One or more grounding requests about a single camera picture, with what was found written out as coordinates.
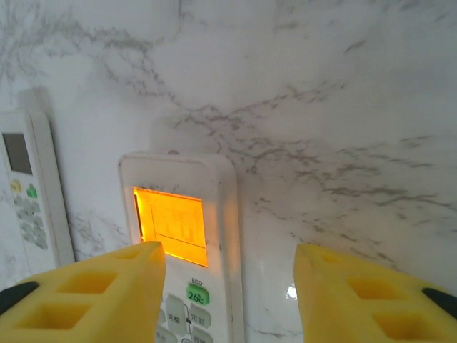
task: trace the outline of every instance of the remote control button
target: remote control button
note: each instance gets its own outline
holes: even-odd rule
[[[40,227],[34,227],[34,236],[36,239],[46,241],[46,232],[44,232],[44,230]]]
[[[22,192],[21,182],[19,182],[19,180],[11,181],[11,189],[13,190],[13,192],[21,193]]]
[[[24,209],[24,211],[26,212],[27,217],[32,218],[34,216],[34,212],[31,209]]]
[[[24,199],[22,202],[22,208],[25,210],[30,209],[31,210],[31,202],[28,199]]]
[[[22,201],[23,201],[23,199],[22,199],[22,197],[20,195],[16,195],[14,197],[14,204],[16,206],[22,206]]]
[[[20,219],[20,220],[26,220],[28,217],[27,217],[27,212],[24,211],[23,209],[20,209],[18,212],[17,212],[17,217]]]
[[[192,343],[213,343],[213,337],[196,327],[192,330],[191,336]]]
[[[31,210],[35,213],[40,213],[40,205],[38,205],[38,202],[32,202],[31,203]]]
[[[178,339],[169,330],[157,326],[156,329],[157,343],[178,343]]]
[[[165,312],[163,311],[163,309],[160,309],[157,324],[163,324],[165,321],[166,321]]]
[[[27,196],[29,198],[38,198],[38,192],[33,184],[29,185],[29,188],[27,189]]]
[[[30,234],[24,234],[24,239],[28,242],[33,243],[34,242],[34,235],[32,233]]]
[[[34,223],[38,227],[42,227],[43,226],[43,219],[41,219],[38,216],[33,216],[31,218],[31,222]]]
[[[196,284],[189,284],[186,293],[187,299],[192,302],[196,302],[203,306],[209,304],[209,293],[203,287],[197,286]]]
[[[48,249],[48,244],[46,243],[46,240],[45,239],[37,239],[35,241],[35,245],[40,248],[40,249],[43,249],[43,250],[47,250]]]
[[[32,230],[31,225],[27,223],[22,223],[21,224],[21,229],[24,232],[24,234],[33,234],[34,230]]]
[[[184,336],[186,334],[186,312],[183,301],[169,295],[165,300],[165,309],[170,331]]]
[[[202,327],[208,329],[211,326],[211,315],[204,309],[192,305],[191,310],[189,311],[189,316],[191,321],[195,324],[201,325]]]

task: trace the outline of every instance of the yellow button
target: yellow button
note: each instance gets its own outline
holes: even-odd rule
[[[11,181],[11,189],[14,192],[22,192],[22,187],[21,187],[21,183],[19,182],[19,180]]]

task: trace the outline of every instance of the marble wall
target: marble wall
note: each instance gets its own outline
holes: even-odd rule
[[[48,111],[79,259],[129,242],[126,152],[238,170],[246,336],[302,342],[313,242],[457,292],[453,0],[1,0],[0,105]],[[28,274],[0,167],[0,288]]]

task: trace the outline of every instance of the white remote control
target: white remote control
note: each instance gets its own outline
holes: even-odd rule
[[[236,175],[218,155],[127,154],[119,162],[132,243],[166,256],[156,342],[244,343]]]
[[[0,113],[0,152],[32,274],[74,262],[51,129],[37,111]]]

